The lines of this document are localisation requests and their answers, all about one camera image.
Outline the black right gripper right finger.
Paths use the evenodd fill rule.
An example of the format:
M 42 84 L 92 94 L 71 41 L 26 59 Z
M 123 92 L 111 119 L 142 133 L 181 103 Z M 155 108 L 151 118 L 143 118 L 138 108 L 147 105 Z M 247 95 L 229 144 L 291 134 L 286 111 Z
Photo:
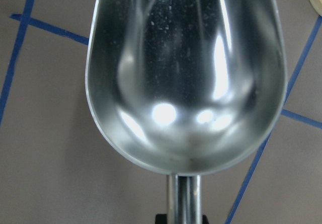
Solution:
M 206 215 L 202 216 L 202 224 L 209 224 L 209 221 Z

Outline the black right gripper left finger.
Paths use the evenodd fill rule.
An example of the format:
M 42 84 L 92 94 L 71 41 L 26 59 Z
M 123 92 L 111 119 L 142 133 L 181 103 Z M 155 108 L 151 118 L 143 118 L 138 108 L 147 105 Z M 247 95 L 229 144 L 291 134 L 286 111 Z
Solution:
M 167 215 L 166 214 L 156 214 L 155 215 L 155 224 L 167 224 Z

